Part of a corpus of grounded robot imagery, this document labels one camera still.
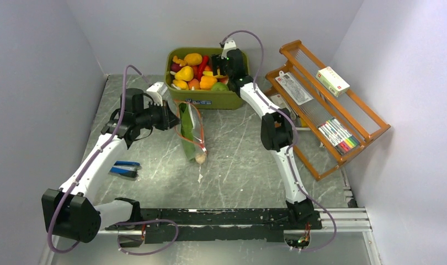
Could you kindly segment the blue black pliers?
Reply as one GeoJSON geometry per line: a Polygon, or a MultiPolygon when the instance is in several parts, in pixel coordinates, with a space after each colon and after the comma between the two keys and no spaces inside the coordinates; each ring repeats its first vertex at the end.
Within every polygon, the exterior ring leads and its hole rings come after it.
{"type": "Polygon", "coordinates": [[[139,162],[134,161],[116,161],[110,169],[110,173],[120,175],[125,178],[134,179],[137,177],[137,171],[141,168],[139,162]]]}

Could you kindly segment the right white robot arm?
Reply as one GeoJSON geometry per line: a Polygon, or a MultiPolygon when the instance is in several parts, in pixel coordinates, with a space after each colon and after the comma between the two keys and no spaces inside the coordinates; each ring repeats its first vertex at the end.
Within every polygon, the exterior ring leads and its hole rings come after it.
{"type": "Polygon", "coordinates": [[[229,89],[252,107],[261,120],[260,140],[276,161],[285,188],[287,220],[291,227],[302,228],[310,218],[318,219],[318,212],[295,168],[294,128],[289,111],[271,102],[248,74],[240,49],[211,56],[213,73],[228,76],[229,89]]]}

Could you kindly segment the orange bell pepper toy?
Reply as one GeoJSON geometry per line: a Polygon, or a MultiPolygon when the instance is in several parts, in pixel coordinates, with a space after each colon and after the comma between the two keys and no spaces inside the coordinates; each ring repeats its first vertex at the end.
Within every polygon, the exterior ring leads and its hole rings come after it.
{"type": "Polygon", "coordinates": [[[202,76],[200,79],[200,89],[201,90],[211,90],[212,86],[217,83],[218,80],[214,76],[202,76]]]}

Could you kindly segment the colour marker pen set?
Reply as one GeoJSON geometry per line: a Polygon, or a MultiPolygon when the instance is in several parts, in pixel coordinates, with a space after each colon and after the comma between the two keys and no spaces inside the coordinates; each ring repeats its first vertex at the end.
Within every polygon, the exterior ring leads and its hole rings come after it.
{"type": "Polygon", "coordinates": [[[317,128],[341,155],[360,146],[360,142],[336,118],[325,121],[317,128]]]}

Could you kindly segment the clear zip top bag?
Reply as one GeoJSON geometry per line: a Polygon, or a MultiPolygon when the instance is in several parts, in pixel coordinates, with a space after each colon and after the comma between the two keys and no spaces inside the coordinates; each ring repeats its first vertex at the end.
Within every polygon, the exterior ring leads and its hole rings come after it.
{"type": "Polygon", "coordinates": [[[180,124],[175,127],[188,161],[202,165],[207,158],[205,134],[201,113],[190,102],[174,100],[180,124]]]}

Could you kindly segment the small red chili toy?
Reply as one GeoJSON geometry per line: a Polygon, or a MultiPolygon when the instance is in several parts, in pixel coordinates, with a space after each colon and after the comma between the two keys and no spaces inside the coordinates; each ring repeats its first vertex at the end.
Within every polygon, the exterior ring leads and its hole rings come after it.
{"type": "Polygon", "coordinates": [[[205,71],[205,67],[207,66],[208,62],[209,62],[208,55],[204,55],[200,65],[198,66],[198,71],[197,71],[197,80],[198,81],[201,81],[203,72],[205,71]]]}

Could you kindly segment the white packaged card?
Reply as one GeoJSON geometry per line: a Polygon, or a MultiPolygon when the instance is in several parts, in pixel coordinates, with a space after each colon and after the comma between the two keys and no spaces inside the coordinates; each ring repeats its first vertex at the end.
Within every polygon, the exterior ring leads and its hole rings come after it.
{"type": "Polygon", "coordinates": [[[303,105],[313,100],[312,95],[301,85],[301,83],[290,73],[279,71],[275,80],[284,88],[297,105],[303,105]]]}

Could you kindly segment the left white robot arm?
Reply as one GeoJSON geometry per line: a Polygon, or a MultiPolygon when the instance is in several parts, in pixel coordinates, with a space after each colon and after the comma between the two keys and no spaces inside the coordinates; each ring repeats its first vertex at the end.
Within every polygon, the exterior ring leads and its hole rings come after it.
{"type": "Polygon", "coordinates": [[[46,231],[79,242],[92,241],[98,231],[122,223],[127,229],[142,223],[140,203],[116,198],[94,206],[92,200],[103,178],[118,162],[142,129],[168,130],[180,123],[166,100],[167,88],[157,82],[146,91],[126,89],[125,111],[115,109],[103,126],[95,147],[75,173],[58,189],[47,189],[41,203],[46,231]]]}

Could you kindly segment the orange wooden rack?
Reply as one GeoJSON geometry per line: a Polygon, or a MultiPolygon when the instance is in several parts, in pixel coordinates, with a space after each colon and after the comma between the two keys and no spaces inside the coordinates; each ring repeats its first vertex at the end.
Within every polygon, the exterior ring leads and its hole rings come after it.
{"type": "Polygon", "coordinates": [[[319,181],[351,161],[391,126],[383,121],[352,90],[335,97],[315,77],[318,70],[327,67],[300,40],[283,45],[279,52],[287,59],[286,63],[266,74],[272,85],[265,95],[277,103],[285,103],[302,128],[311,131],[336,161],[336,165],[318,171],[310,159],[295,146],[294,153],[305,167],[319,181]],[[275,80],[279,71],[290,72],[312,95],[313,100],[297,105],[284,88],[275,80]],[[319,132],[318,126],[331,118],[336,118],[359,142],[360,146],[341,155],[319,132]]]}

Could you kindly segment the white green box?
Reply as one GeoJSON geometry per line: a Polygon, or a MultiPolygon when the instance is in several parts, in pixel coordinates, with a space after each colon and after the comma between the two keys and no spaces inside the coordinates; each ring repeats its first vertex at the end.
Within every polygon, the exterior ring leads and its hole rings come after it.
{"type": "Polygon", "coordinates": [[[329,66],[318,70],[315,77],[335,97],[345,94],[350,89],[350,85],[329,66]]]}

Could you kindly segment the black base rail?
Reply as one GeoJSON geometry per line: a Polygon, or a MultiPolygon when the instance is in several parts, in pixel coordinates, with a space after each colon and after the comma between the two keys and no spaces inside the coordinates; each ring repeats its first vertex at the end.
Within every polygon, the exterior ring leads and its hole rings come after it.
{"type": "Polygon", "coordinates": [[[145,233],[144,243],[177,241],[265,240],[285,243],[289,230],[320,230],[320,212],[312,203],[287,204],[284,208],[180,209],[142,208],[127,225],[108,231],[126,235],[145,233]]]}

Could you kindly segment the green leafy vegetable toy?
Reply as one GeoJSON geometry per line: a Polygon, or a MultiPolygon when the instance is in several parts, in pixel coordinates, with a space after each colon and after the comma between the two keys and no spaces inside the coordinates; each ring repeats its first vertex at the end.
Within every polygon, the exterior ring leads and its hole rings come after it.
{"type": "Polygon", "coordinates": [[[181,119],[180,134],[184,137],[182,147],[187,160],[192,161],[196,155],[196,144],[194,143],[194,117],[191,105],[187,103],[179,103],[179,115],[181,119]]]}

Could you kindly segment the green plastic bin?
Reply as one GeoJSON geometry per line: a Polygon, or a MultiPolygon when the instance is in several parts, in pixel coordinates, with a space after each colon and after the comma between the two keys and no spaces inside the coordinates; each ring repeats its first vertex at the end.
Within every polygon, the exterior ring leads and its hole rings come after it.
{"type": "Polygon", "coordinates": [[[212,90],[180,90],[172,86],[174,77],[170,74],[173,57],[183,59],[189,53],[199,53],[202,56],[221,54],[222,48],[216,47],[180,47],[172,50],[167,58],[165,83],[173,99],[186,101],[194,104],[200,109],[231,109],[235,110],[242,106],[243,100],[232,91],[212,90]]]}

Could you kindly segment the green round cabbage toy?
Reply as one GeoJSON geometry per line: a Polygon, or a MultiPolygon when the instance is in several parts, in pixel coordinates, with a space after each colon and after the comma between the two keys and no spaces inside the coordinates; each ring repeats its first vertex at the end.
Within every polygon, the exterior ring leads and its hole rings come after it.
{"type": "Polygon", "coordinates": [[[229,88],[228,88],[227,84],[225,84],[225,83],[216,82],[212,85],[211,90],[223,92],[223,91],[229,91],[229,88]]]}

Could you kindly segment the white garlic toy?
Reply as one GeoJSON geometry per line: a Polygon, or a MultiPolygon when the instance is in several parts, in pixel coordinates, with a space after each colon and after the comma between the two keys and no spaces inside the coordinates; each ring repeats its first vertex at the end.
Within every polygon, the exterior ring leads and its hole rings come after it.
{"type": "Polygon", "coordinates": [[[195,156],[195,161],[196,161],[196,163],[198,163],[199,165],[202,165],[202,164],[206,161],[206,157],[207,157],[206,153],[200,153],[200,154],[197,154],[197,155],[195,156]]]}

